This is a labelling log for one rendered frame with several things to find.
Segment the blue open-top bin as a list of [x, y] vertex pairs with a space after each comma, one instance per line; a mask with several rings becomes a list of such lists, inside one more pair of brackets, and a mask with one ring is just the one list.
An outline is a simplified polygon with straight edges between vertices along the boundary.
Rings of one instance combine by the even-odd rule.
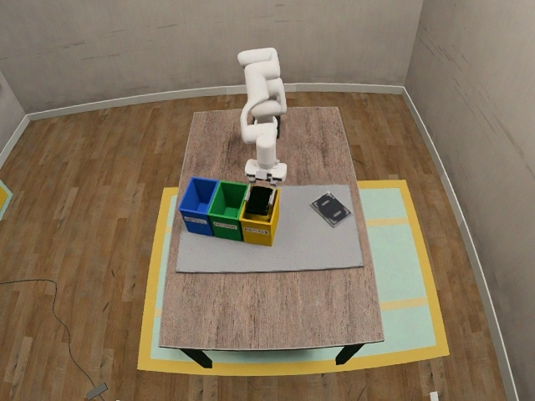
[[177, 209], [181, 211], [188, 232], [214, 236], [214, 230], [207, 212], [209, 211], [218, 184], [219, 180], [191, 177]]

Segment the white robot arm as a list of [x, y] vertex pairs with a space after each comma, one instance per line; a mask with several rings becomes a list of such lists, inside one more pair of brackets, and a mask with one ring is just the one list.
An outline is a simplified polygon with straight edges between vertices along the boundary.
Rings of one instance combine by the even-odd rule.
[[[266, 180], [273, 175], [270, 170], [280, 161], [276, 157], [278, 122], [274, 116], [287, 112], [283, 81], [279, 78], [278, 53], [275, 48], [253, 49], [239, 53], [237, 59], [245, 69], [248, 97], [240, 117], [242, 139], [246, 144], [256, 143], [260, 169], [255, 178]], [[247, 125], [250, 111], [259, 124], [255, 120], [255, 125]]]

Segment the green bin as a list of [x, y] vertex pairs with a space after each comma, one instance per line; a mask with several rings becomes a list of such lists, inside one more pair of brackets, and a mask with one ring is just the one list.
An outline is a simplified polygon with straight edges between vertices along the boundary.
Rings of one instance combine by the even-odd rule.
[[248, 186], [247, 184], [219, 181], [207, 212], [216, 237], [242, 241], [242, 225], [239, 217]]

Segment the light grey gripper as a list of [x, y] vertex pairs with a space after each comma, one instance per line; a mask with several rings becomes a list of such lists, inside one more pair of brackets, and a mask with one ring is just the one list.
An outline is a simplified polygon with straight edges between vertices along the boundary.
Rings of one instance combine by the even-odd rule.
[[[250, 197], [250, 189], [252, 187], [252, 183], [255, 183], [256, 180], [264, 180], [264, 179], [258, 179], [258, 178], [255, 178], [256, 177], [256, 171], [259, 170], [260, 167], [258, 166], [257, 164], [257, 160], [249, 160], [246, 164], [246, 167], [245, 167], [245, 174], [246, 174], [246, 177], [251, 177], [249, 179], [249, 186], [247, 188], [247, 193], [246, 193], [246, 196], [245, 196], [245, 201], [248, 202], [249, 200], [249, 197]], [[271, 170], [270, 170], [270, 173], [272, 173], [273, 175], [272, 176], [269, 176], [268, 179], [266, 179], [265, 181], [267, 182], [270, 182], [270, 185], [273, 185], [273, 193], [270, 195], [270, 199], [269, 199], [269, 202], [268, 202], [268, 205], [269, 206], [272, 206], [273, 205], [273, 199], [274, 199], [274, 195], [275, 195], [275, 191], [276, 191], [276, 188], [277, 188], [277, 181], [279, 182], [283, 182], [285, 181], [286, 179], [286, 174], [287, 174], [287, 165], [286, 164], [283, 164], [283, 163], [279, 163], [279, 164], [276, 164]]]

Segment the yellow recycle bin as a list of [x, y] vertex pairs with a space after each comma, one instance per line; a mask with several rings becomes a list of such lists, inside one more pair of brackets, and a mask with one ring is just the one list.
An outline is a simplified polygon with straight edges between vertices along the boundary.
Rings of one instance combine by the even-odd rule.
[[276, 188], [273, 205], [269, 206], [267, 216], [245, 213], [247, 203], [244, 201], [239, 217], [244, 242], [272, 247], [279, 217], [280, 190]]

